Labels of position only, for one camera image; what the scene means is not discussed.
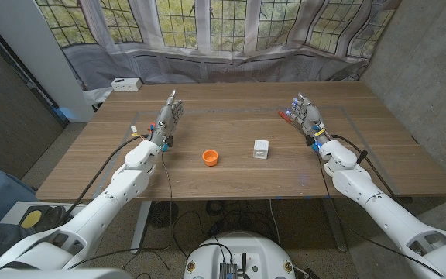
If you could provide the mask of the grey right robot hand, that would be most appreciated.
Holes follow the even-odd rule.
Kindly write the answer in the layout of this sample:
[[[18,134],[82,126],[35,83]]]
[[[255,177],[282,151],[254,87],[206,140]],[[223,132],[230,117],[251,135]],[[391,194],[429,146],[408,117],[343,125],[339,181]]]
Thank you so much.
[[[332,137],[326,131],[318,108],[301,92],[293,98],[291,108],[286,110],[286,115],[306,136],[306,142],[310,146],[314,143],[320,146],[332,140]]]

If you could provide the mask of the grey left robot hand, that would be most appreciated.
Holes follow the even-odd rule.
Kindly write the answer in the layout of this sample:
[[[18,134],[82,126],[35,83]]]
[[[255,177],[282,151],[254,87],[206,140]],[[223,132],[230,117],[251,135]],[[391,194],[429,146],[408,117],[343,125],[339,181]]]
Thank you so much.
[[[150,141],[161,146],[167,137],[173,136],[183,113],[183,101],[177,99],[177,91],[173,89],[155,121]]]

